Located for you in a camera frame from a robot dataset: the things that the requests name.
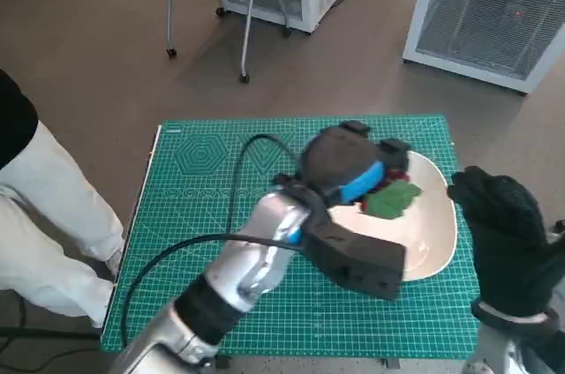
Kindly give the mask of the black left hand blue tape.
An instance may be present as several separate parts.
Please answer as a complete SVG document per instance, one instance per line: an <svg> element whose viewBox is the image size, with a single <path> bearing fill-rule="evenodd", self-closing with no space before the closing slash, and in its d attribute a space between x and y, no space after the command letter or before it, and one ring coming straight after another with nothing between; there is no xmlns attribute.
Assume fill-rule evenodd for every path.
<svg viewBox="0 0 565 374"><path fill-rule="evenodd" d="M368 125L354 120L322 129L300 154L296 172L276 176L275 185L324 210L384 188L407 173L411 146L397 138L374 142L369 132Z"/></svg>

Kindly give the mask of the black gloved right hand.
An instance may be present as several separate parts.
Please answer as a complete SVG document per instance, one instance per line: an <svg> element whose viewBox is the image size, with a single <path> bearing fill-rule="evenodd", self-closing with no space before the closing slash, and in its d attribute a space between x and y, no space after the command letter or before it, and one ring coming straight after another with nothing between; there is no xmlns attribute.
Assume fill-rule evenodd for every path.
<svg viewBox="0 0 565 374"><path fill-rule="evenodd" d="M520 318L545 311L564 277L564 238L547 238L538 201L513 177L477 166L451 179L448 196L472 236L480 301Z"/></svg>

